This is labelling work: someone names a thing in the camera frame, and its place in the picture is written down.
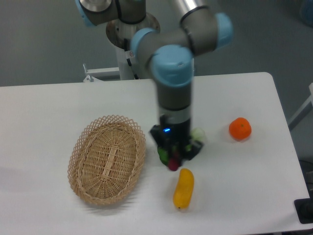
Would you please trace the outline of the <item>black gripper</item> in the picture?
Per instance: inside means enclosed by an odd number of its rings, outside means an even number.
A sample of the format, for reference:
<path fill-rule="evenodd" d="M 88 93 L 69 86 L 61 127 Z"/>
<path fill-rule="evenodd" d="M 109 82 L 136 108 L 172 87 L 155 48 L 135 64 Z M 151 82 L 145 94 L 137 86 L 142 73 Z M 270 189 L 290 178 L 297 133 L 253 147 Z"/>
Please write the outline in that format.
<path fill-rule="evenodd" d="M 159 159 L 165 166 L 168 166 L 174 145 L 181 152 L 182 161 L 190 161 L 200 153 L 204 143 L 190 139 L 191 119 L 172 124 L 169 117 L 162 115 L 159 121 L 160 125 L 154 125 L 150 134 L 157 145 Z"/>

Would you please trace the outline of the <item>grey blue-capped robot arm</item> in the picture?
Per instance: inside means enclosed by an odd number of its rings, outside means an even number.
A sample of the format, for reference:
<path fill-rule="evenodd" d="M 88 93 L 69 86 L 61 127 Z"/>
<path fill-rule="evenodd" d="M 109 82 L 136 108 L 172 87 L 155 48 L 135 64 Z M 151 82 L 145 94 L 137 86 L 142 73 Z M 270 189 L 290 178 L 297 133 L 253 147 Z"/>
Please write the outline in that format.
<path fill-rule="evenodd" d="M 233 25 L 228 15 L 212 13 L 203 0 L 173 0 L 170 4 L 179 27 L 161 33 L 143 0 L 76 1 L 86 25 L 114 27 L 107 37 L 128 53 L 131 71 L 139 66 L 142 74 L 154 80 L 159 124 L 150 134 L 160 161 L 175 171 L 203 147 L 190 131 L 194 58 L 228 45 Z"/>

